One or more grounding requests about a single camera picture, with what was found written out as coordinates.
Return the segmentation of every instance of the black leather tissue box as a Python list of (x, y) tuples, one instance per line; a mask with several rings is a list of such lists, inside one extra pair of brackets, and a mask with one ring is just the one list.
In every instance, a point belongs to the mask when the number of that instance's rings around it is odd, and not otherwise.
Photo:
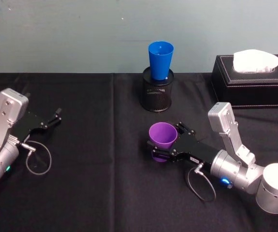
[(218, 101), (230, 102), (235, 109), (278, 108), (278, 66), (269, 73), (239, 73), (233, 59), (216, 56), (211, 80)]

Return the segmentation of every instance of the cable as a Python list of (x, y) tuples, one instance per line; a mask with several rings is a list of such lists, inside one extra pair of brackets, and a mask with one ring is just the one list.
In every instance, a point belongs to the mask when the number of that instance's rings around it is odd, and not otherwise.
[[(191, 169), (188, 171), (188, 173), (187, 173), (187, 175), (186, 175), (187, 186), (193, 191), (193, 193), (194, 193), (201, 201), (204, 201), (204, 202), (213, 202), (213, 201), (216, 199), (216, 192), (215, 192), (215, 189), (214, 189), (212, 183), (209, 181), (209, 179), (204, 175), (203, 172), (200, 172), (200, 171), (199, 171), (200, 168), (203, 167), (203, 164), (202, 164), (202, 165), (201, 165), (201, 164), (199, 164), (198, 167), (191, 168)], [(214, 193), (214, 198), (213, 198), (212, 200), (206, 200), (206, 199), (204, 199), (204, 198), (201, 197), (201, 196), (196, 192), (196, 190), (192, 187), (192, 185), (191, 185), (191, 183), (190, 183), (189, 175), (190, 175), (191, 171), (194, 170), (194, 169), (197, 169), (198, 171), (195, 171), (195, 173), (196, 173), (196, 174), (199, 174), (199, 175), (201, 175), (201, 176), (203, 176), (203, 177), (206, 179), (206, 181), (209, 183), (209, 185), (211, 186), (211, 188), (212, 188), (212, 190), (213, 190), (213, 193)]]
[(49, 159), (50, 159), (50, 163), (49, 163), (48, 168), (47, 168), (47, 170), (46, 170), (45, 172), (42, 172), (42, 173), (35, 173), (35, 172), (32, 171), (32, 170), (30, 169), (30, 167), (28, 166), (28, 160), (29, 160), (29, 157), (30, 157), (31, 154), (32, 154), (32, 152), (29, 152), (29, 154), (27, 155), (27, 158), (26, 158), (26, 167), (27, 167), (28, 171), (30, 171), (30, 172), (31, 172), (32, 174), (34, 174), (34, 175), (44, 175), (44, 174), (46, 174), (46, 173), (51, 169), (51, 166), (52, 166), (52, 156), (51, 156), (50, 151), (49, 151), (48, 148), (47, 148), (46, 146), (44, 146), (42, 143), (39, 143), (39, 142), (33, 141), (33, 140), (28, 140), (27, 143), (28, 143), (28, 142), (35, 143), (35, 144), (39, 144), (39, 145), (43, 146), (43, 147), (46, 149), (46, 151), (47, 151), (47, 153), (48, 153), (48, 156), (49, 156)]

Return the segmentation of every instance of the purple cup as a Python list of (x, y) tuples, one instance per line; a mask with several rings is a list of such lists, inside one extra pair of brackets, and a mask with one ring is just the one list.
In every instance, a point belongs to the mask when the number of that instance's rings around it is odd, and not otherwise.
[[(169, 149), (177, 139), (177, 131), (174, 126), (166, 122), (158, 122), (149, 128), (149, 138), (158, 147)], [(167, 160), (153, 157), (157, 162), (166, 162)]]

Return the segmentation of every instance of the plastic cup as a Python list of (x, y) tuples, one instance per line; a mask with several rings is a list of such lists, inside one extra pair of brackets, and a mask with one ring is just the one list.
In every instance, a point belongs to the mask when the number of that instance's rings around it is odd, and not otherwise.
[[(158, 122), (149, 128), (150, 140), (160, 148), (169, 149), (177, 139), (177, 131), (174, 126), (166, 122)], [(153, 157), (157, 162), (165, 162), (167, 160)]]
[(156, 41), (148, 46), (151, 77), (155, 80), (167, 78), (174, 47), (166, 41)]

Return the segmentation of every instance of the blue cup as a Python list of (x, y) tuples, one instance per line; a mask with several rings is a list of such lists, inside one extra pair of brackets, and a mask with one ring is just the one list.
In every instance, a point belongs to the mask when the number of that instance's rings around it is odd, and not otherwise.
[(154, 80), (167, 78), (174, 47), (166, 41), (156, 41), (148, 46), (151, 77)]

